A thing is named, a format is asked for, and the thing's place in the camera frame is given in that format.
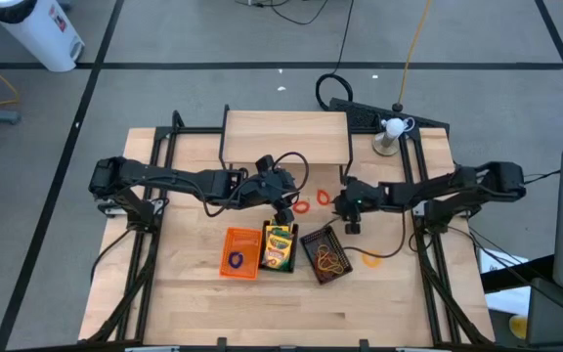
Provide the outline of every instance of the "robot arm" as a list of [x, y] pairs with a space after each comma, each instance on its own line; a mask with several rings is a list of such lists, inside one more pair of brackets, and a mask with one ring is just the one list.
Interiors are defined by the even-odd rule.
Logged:
[[[457, 194], [445, 200], [440, 196]], [[371, 211], [400, 212], [413, 208], [424, 228], [444, 233], [451, 219], [463, 212], [474, 215], [487, 201], [516, 201], [526, 194], [523, 170], [513, 162], [488, 162], [478, 167], [459, 166], [454, 173], [417, 184], [380, 182], [373, 187], [357, 178], [333, 202], [335, 213], [350, 223], [347, 234], [360, 232], [360, 214]]]
[[153, 226], [154, 205], [139, 199], [133, 186], [148, 186], [195, 196], [223, 209], [246, 209], [271, 204], [276, 221], [291, 222], [290, 207], [297, 195], [292, 175], [274, 168], [273, 158], [265, 155], [256, 162], [258, 173], [247, 177], [246, 170], [202, 170], [188, 172], [143, 164], [124, 157], [97, 162], [88, 190], [95, 198], [113, 200], [127, 213], [129, 224]]

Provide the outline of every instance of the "raised wooden shelf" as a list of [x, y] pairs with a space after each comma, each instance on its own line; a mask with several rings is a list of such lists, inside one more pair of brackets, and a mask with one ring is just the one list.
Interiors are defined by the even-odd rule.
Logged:
[[[226, 163], [252, 163], [264, 154], [273, 158], [294, 151], [310, 164], [347, 164], [349, 131], [345, 112], [229, 110], [222, 158]], [[284, 163], [300, 163], [290, 156]]]

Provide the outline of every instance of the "wooden platform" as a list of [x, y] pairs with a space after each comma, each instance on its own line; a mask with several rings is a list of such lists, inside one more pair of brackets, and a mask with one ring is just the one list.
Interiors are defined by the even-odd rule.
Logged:
[[[264, 154], [273, 158], [302, 153], [311, 164], [349, 162], [349, 135], [345, 112], [229, 110], [223, 159], [253, 162]], [[300, 163], [289, 157], [286, 163]]]
[[[429, 177], [453, 171], [445, 131], [421, 129]], [[153, 129], [130, 130], [124, 155], [149, 162]], [[370, 135], [354, 135], [355, 161], [351, 175], [376, 184], [403, 181], [401, 157], [381, 157], [370, 146]], [[198, 171], [219, 168], [219, 135], [179, 135], [173, 168]], [[292, 149], [274, 147], [278, 154]], [[254, 161], [265, 153], [253, 148]], [[412, 160], [415, 160], [411, 149]], [[251, 163], [246, 164], [253, 170]], [[303, 165], [287, 164], [297, 179]], [[414, 166], [415, 179], [418, 179]], [[332, 218], [331, 206], [316, 202], [317, 189], [334, 197], [340, 191], [338, 167], [311, 165], [310, 180], [301, 193], [312, 207], [296, 214], [304, 236]], [[192, 196], [169, 193], [164, 216], [146, 344], [214, 345], [225, 336], [230, 345], [357, 346], [367, 338], [370, 346], [430, 346], [421, 276], [417, 257], [407, 244], [396, 256], [376, 268], [365, 265], [362, 255], [348, 252], [354, 271], [320, 286], [302, 248], [297, 248], [294, 274], [260, 272], [257, 281], [219, 277], [223, 241], [228, 227], [260, 229], [274, 213], [270, 206], [226, 211], [210, 219]], [[407, 233], [411, 218], [406, 216]], [[461, 219], [452, 223], [464, 231]], [[108, 220], [102, 247], [125, 228], [124, 217]], [[402, 235], [402, 216], [363, 214], [362, 234], [344, 234], [343, 224], [333, 228], [343, 245], [386, 253], [396, 248]], [[111, 251], [97, 269], [80, 331], [80, 338], [95, 332], [123, 293], [134, 237]], [[443, 244], [455, 300], [488, 338], [494, 339], [471, 241], [456, 232], [443, 235]], [[442, 302], [436, 295], [443, 338], [448, 340]], [[132, 309], [127, 336], [133, 336], [138, 303]]]

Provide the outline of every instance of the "orange plastic container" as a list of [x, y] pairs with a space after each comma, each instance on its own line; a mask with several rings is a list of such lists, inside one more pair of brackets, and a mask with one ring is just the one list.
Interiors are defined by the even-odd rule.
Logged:
[[221, 276], [232, 279], [257, 279], [261, 245], [261, 230], [228, 228], [221, 260]]

